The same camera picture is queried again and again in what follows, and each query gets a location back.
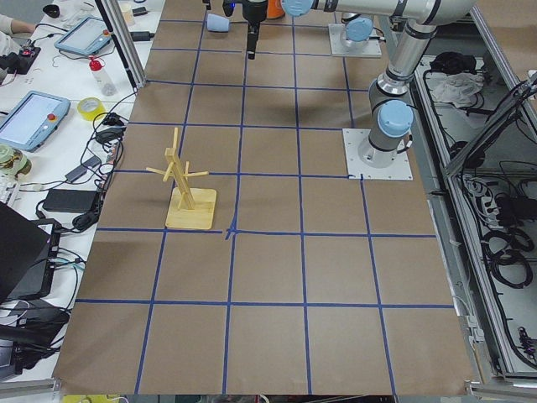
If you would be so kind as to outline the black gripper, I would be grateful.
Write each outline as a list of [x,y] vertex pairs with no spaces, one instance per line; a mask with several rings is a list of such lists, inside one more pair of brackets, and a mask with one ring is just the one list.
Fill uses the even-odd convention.
[[247,34],[247,56],[249,60],[254,60],[256,57],[260,25],[267,18],[267,11],[267,0],[243,1],[243,18],[249,22]]
[[222,9],[226,16],[232,16],[234,12],[234,1],[233,0],[223,0]]

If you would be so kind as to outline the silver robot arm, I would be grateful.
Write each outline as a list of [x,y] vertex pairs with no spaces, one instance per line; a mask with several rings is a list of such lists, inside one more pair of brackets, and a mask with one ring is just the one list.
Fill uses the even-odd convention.
[[[258,42],[261,23],[268,18],[269,1],[223,1],[222,9],[230,17],[236,4],[242,5],[242,16],[248,22],[247,48],[254,53]],[[317,5],[317,1],[281,1],[283,10],[293,17],[307,14]],[[373,21],[362,14],[341,18],[344,24],[343,39],[354,42],[369,39],[373,31]]]
[[358,13],[402,17],[407,20],[397,48],[385,72],[378,76],[370,95],[402,97],[408,83],[437,28],[464,17],[476,3],[472,0],[348,0],[348,1],[283,1],[284,11],[300,17],[311,10],[325,13]]

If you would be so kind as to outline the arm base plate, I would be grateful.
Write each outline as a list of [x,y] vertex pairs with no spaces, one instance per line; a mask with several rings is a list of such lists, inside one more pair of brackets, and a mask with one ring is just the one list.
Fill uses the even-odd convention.
[[329,24],[331,54],[340,57],[380,58],[379,40],[373,37],[373,23],[359,19],[348,24]]
[[380,151],[370,144],[369,133],[366,128],[342,130],[347,177],[354,180],[412,181],[404,141],[399,141],[396,150]]

